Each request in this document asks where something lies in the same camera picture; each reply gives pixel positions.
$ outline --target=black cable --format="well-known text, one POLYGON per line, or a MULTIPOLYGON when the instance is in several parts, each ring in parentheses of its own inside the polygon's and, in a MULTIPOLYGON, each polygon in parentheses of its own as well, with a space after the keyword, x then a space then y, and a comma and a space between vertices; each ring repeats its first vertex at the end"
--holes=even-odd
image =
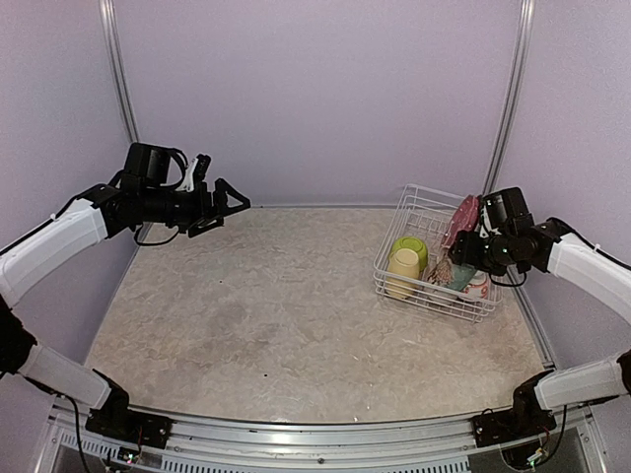
MULTIPOLYGON (((552 452, 545 457, 545 459, 543 459, 542 461, 540 461, 539 463, 535 463, 533 466, 534 468, 538 468, 541 465, 546 464, 548 461, 550 461, 550 459, 552 459, 552 457, 556 454, 556 452, 559 450, 559 446, 561 446, 561 440, 563 439, 563 434, 565 434, 565 424, 566 421, 568 419, 568 406, 563 406, 563 421, 561 423, 561 433, 559 434, 559 439, 556 442, 556 444, 554 445, 554 449, 552 450, 552 452)), ((515 468, 512 465, 509 465, 507 463, 506 457, 504 456, 504 451, 502 451, 502 449, 500 448, 500 454, 502 455, 502 459, 504 460, 504 462, 513 470, 515 471, 532 471, 532 468, 515 468)))
POLYGON ((112 187, 118 186, 118 183, 120 182, 120 177, 121 176, 122 176, 122 169, 116 172, 116 174, 113 176, 113 178, 109 180, 107 185, 111 185, 112 187))
POLYGON ((188 158, 182 151, 177 150, 176 148, 167 149, 167 154, 177 164, 177 167, 181 172, 181 178, 175 184, 161 185, 160 188, 166 190, 174 190, 177 189, 184 182, 184 177, 186 176, 186 167, 188 166, 188 158))
MULTIPOLYGON (((491 409, 490 407, 487 407, 486 409, 484 409, 482 411, 482 414, 480 414, 480 416, 484 416, 486 415, 486 413, 489 413, 491 416, 495 415, 495 411, 493 409, 491 409)), ((494 419, 494 421, 497 423, 498 426, 503 427, 504 429, 506 429, 507 431, 509 431, 511 434, 513 433, 513 429, 511 428, 511 426, 508 426, 506 424, 504 424, 503 422, 500 422, 498 419, 494 419)))
POLYGON ((83 446, 81 445, 81 426, 79 425, 79 406, 77 406, 77 401, 75 401, 70 396, 64 396, 72 403, 72 407, 75 408, 75 428, 77 429, 77 445, 79 447, 79 456, 81 456, 81 462, 83 463, 83 467, 86 470, 86 473, 92 473, 90 468, 88 468, 88 462, 86 461, 86 455, 83 452, 83 446))
MULTIPOLYGON (((66 204, 61 208, 61 210, 59 212, 57 212, 55 214, 55 219, 58 219, 59 217, 61 217, 61 215, 68 210, 68 207, 70 207, 70 205, 77 200, 79 196, 75 195, 73 196, 68 202, 66 202, 66 204)), ((43 222, 42 224, 40 224, 38 227, 35 227, 34 229, 32 229, 30 232, 28 232, 26 235, 20 236, 18 239, 16 239, 13 243, 9 244, 8 246, 5 246, 4 248, 2 248, 0 250, 0 256, 2 256, 3 254, 11 251, 13 248, 15 248, 17 245, 19 245, 20 243, 22 243, 24 240, 32 237, 33 235, 35 235, 38 232, 41 232, 43 229, 45 229, 46 227, 48 227, 50 224, 52 224, 54 222, 53 219, 48 219, 45 222, 43 222)))
POLYGON ((564 227, 566 227, 571 233, 573 233, 574 235, 576 235, 580 241, 582 241, 584 244, 586 244, 587 246, 589 246, 591 249, 593 249, 596 253, 604 256, 605 258, 607 258, 609 261, 611 261, 612 263, 617 264, 618 266, 626 269, 627 271, 631 271, 631 265, 628 265, 627 263, 623 263, 622 261, 620 261, 619 259, 614 258, 613 256, 611 256, 609 253, 606 253, 604 251, 602 251, 600 248, 596 248, 596 245, 591 243, 587 238, 585 238, 584 236, 582 236, 581 234, 579 234, 576 230, 574 230, 571 226, 569 226, 568 224, 566 224, 565 222, 563 222, 561 219, 557 219, 556 217, 550 217, 548 220, 551 220, 553 222, 556 222, 557 224, 560 224, 564 227))
POLYGON ((175 237, 179 235, 179 230, 176 230, 172 236, 165 239, 164 241, 155 241, 155 242, 147 243, 145 241, 140 241, 140 239, 138 239, 140 237, 141 231, 142 231, 142 226, 134 233, 134 241, 136 242, 138 246, 162 246, 163 244, 171 243, 175 239, 175 237))
POLYGON ((556 441, 556 444, 554 445, 554 449, 552 450, 552 452, 543 461, 534 465, 535 467, 544 465, 545 463, 550 461, 550 459, 558 451, 559 446, 561 446, 561 440, 563 439, 563 434, 565 434, 565 423, 567 420, 568 420, 568 406, 565 405, 563 406, 563 421, 561 422, 561 433, 559 434, 559 440, 556 441))
POLYGON ((500 286, 502 288, 518 288, 519 286, 523 286, 524 283, 526 282, 526 279, 528 279, 528 273, 524 273, 524 278, 519 281, 517 284, 509 284, 509 283, 502 283, 501 281, 495 281, 493 279, 493 276, 489 275, 489 278, 491 279, 491 282, 493 284, 495 284, 496 286, 500 286))

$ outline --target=marble floor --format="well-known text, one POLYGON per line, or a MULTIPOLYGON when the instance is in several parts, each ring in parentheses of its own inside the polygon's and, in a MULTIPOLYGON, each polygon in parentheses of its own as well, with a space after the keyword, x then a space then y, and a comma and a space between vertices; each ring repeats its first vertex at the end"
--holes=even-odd
MULTIPOLYGON (((140 248, 88 365, 132 403, 297 423, 422 419, 511 403, 541 362, 513 295, 482 323, 378 297, 392 210, 251 209, 140 248)), ((172 231, 154 226, 148 240, 172 231)))

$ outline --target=green cup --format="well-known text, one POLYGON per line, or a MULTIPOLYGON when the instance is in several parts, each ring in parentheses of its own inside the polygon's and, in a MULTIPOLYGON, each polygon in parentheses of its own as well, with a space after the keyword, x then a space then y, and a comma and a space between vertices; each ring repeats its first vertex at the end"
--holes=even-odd
POLYGON ((387 258, 392 258, 392 256, 402 248, 411 249, 418 254, 418 259, 421 263, 421 272, 423 272, 423 270, 427 267, 428 259, 427 245, 425 244, 425 241, 415 236, 402 236, 394 242, 387 258))

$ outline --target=dish rack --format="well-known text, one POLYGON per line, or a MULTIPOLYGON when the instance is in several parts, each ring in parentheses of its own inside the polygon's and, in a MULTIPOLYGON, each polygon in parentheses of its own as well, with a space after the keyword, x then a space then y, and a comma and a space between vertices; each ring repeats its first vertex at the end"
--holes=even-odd
POLYGON ((490 284, 487 297, 481 299, 427 282, 427 276, 436 266, 443 251, 441 240, 450 230, 452 214, 462 199, 463 197, 420 185, 407 184, 405 186, 386 238, 375 258, 374 277, 378 294, 424 310, 472 322, 481 322, 485 316, 495 310, 502 301, 502 288, 495 284, 490 284), (400 237, 408 236, 422 239, 428 248, 429 262, 419 280, 387 272, 392 244, 400 237), (386 285, 391 291, 396 292, 396 280, 413 283, 416 289, 412 289, 411 295, 406 299, 393 298, 387 293, 386 285))

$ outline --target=lavender wall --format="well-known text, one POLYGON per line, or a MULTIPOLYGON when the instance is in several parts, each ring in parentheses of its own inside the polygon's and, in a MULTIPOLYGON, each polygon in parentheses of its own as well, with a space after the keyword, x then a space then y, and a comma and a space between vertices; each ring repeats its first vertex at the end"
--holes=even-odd
MULTIPOLYGON (((7 0, 0 15, 0 246, 121 167, 122 129, 97 1, 7 0)), ((35 336, 83 361, 134 250, 120 236, 69 261, 16 314, 35 336)), ((0 471, 32 471, 51 399, 0 381, 0 471)))
MULTIPOLYGON (((537 0, 518 114, 500 187, 520 186, 541 221, 556 216, 631 261, 631 5, 537 0)), ((627 350, 631 327, 550 276, 526 285, 562 368, 627 350)), ((615 472, 631 463, 631 401, 595 408, 615 472)))
POLYGON ((479 191, 521 2, 118 2, 140 133, 261 204, 479 191))

